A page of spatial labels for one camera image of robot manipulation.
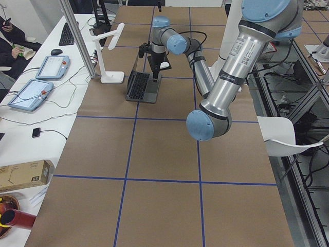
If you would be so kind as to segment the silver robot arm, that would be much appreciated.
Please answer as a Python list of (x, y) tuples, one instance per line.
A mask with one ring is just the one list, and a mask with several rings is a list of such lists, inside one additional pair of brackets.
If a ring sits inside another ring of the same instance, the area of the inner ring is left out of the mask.
[(208, 66), (202, 44), (176, 32), (165, 16), (152, 21), (151, 39), (139, 47), (149, 54), (157, 78), (168, 52), (186, 56), (202, 101), (186, 125), (196, 140), (210, 140), (231, 127), (230, 104), (265, 47), (273, 40), (292, 39), (301, 32), (303, 1), (233, 1), (217, 61)]

